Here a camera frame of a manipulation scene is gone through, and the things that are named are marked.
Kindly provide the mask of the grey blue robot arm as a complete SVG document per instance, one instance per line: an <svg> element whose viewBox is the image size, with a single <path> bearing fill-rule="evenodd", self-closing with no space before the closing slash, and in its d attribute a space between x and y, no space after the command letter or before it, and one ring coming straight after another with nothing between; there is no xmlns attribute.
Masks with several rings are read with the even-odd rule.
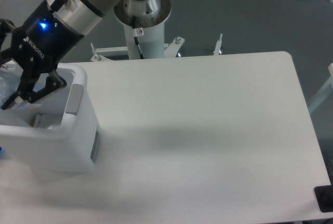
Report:
<svg viewBox="0 0 333 224"><path fill-rule="evenodd" d="M1 40L11 35L1 51L1 64L14 61L22 68L17 89L2 104L12 107L16 98L34 103L64 88L58 75L60 60L86 36L120 0L43 0L17 27L1 20Z"/></svg>

